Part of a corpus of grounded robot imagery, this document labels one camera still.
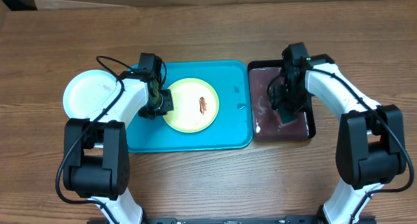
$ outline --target teal tray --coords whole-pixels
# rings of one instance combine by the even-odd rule
[[[127,128],[131,153],[183,152],[243,148],[253,137],[248,71],[240,61],[166,63],[164,88],[188,77],[199,78],[216,90],[219,112],[214,122],[197,133],[181,133],[163,117],[155,120],[137,115]]]

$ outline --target wooden table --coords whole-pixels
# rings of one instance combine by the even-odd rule
[[[78,73],[100,68],[97,55],[128,64],[141,52],[166,62],[248,64],[277,59],[299,41],[311,55],[329,54],[369,97],[403,111],[408,152],[417,163],[417,1],[9,12],[0,32],[0,222],[102,217],[93,205],[65,204],[54,190],[67,121],[63,91]],[[338,121],[317,99],[313,108],[317,135],[310,142],[131,155],[130,191],[150,217],[314,214],[339,175]],[[402,186],[407,177],[387,187]],[[413,186],[375,196],[364,214],[379,223],[415,223],[416,206]]]

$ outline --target rectangular tray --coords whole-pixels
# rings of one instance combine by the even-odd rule
[[[214,122],[197,133],[181,133],[163,117],[155,120],[135,116],[126,130],[131,153],[183,152],[243,148],[253,137],[248,71],[240,61],[199,61],[166,63],[164,88],[194,77],[216,90],[219,112]]]

